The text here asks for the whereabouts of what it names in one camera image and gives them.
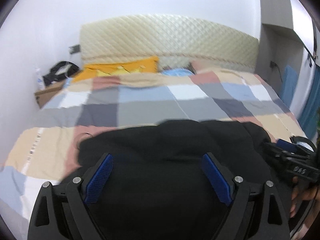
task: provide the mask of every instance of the metal screw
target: metal screw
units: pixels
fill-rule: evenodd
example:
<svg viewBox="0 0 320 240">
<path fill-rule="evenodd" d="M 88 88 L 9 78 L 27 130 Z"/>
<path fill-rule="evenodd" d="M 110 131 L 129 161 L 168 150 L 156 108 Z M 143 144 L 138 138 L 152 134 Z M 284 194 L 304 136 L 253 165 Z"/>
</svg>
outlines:
<svg viewBox="0 0 320 240">
<path fill-rule="evenodd" d="M 72 180 L 72 182 L 73 183 L 79 183 L 81 181 L 81 178 L 80 177 L 75 177 L 75 178 L 73 178 L 73 180 Z"/>
<path fill-rule="evenodd" d="M 42 184 L 42 187 L 49 187 L 49 185 L 50 185 L 50 182 L 46 181 Z"/>
<path fill-rule="evenodd" d="M 272 187 L 273 186 L 273 182 L 271 180 L 267 180 L 266 182 L 268 187 Z"/>
<path fill-rule="evenodd" d="M 243 181 L 243 178 L 241 176 L 235 176 L 235 181 L 241 183 Z"/>
</svg>

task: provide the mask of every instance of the hand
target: hand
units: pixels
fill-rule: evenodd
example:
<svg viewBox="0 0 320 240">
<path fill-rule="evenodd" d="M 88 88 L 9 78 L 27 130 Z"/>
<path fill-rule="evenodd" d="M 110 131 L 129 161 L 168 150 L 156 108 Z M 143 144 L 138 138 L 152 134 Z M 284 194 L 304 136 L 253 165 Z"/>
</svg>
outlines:
<svg viewBox="0 0 320 240">
<path fill-rule="evenodd" d="M 306 227 L 305 224 L 302 225 L 302 228 L 300 229 L 300 231 L 298 231 L 293 237 L 293 240 L 300 240 L 301 238 L 304 237 L 304 235 L 306 234 L 306 232 L 308 231 L 309 228 Z"/>
<path fill-rule="evenodd" d="M 292 179 L 292 181 L 294 183 L 298 182 L 298 177 L 294 177 Z M 293 191 L 292 191 L 292 206 L 291 206 L 291 210 L 290 210 L 290 217 L 294 217 L 296 214 L 296 203 L 298 201 L 299 198 L 301 198 L 302 200 L 311 200 L 314 199 L 316 196 L 316 192 L 317 192 L 317 186 L 314 186 L 311 189 L 305 190 L 304 192 L 299 192 L 299 188 L 296 186 Z M 312 225 L 313 221 L 316 219 L 318 213 L 320 210 L 320 190 L 315 198 L 315 203 L 312 207 L 312 209 L 310 210 L 306 220 L 304 221 L 304 224 L 307 228 L 310 228 L 310 226 Z M 295 239 L 300 239 L 302 238 L 307 230 L 302 230 L 299 232 L 299 234 L 297 234 L 295 237 Z"/>
</svg>

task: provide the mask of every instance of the electrical cord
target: electrical cord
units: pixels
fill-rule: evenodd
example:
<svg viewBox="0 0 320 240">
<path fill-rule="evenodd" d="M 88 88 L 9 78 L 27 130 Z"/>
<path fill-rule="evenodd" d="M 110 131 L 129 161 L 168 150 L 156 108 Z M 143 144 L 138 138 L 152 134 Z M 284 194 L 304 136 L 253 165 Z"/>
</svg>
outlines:
<svg viewBox="0 0 320 240">
<path fill-rule="evenodd" d="M 279 68 L 279 66 L 278 66 L 277 64 L 276 64 L 276 67 L 278 68 L 279 76 L 280 76 L 281 82 L 283 83 L 282 76 L 281 76 L 281 72 L 280 72 L 280 68 Z"/>
<path fill-rule="evenodd" d="M 277 65 L 277 63 L 275 63 L 274 61 L 270 61 L 270 67 L 271 67 L 272 69 L 273 69 L 274 67 L 276 67 L 276 68 L 278 69 L 281 82 L 283 83 L 282 76 L 281 76 L 281 72 L 280 72 L 280 68 L 279 68 L 279 66 Z"/>
</svg>

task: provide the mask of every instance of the yellow pillow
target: yellow pillow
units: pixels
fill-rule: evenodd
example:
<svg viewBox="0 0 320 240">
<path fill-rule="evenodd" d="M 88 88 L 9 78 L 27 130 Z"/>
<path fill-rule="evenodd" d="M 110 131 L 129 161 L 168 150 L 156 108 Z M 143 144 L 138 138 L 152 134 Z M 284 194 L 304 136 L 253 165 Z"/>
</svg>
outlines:
<svg viewBox="0 0 320 240">
<path fill-rule="evenodd" d="M 76 75 L 72 79 L 72 82 L 101 76 L 113 76 L 143 72 L 156 73 L 158 61 L 159 58 L 157 56 L 153 56 L 150 58 L 125 63 L 86 64 L 83 67 L 83 71 Z"/>
</svg>

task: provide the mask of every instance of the cream headboard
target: cream headboard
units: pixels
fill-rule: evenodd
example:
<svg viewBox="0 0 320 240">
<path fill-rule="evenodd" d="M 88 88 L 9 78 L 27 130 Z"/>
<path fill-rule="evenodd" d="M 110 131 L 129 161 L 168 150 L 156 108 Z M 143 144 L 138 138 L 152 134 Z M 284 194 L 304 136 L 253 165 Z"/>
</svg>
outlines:
<svg viewBox="0 0 320 240">
<path fill-rule="evenodd" d="M 86 63 L 126 62 L 157 55 L 159 69 L 194 59 L 253 72 L 258 40 L 233 28 L 179 15 L 130 15 L 85 24 L 80 31 Z"/>
</svg>

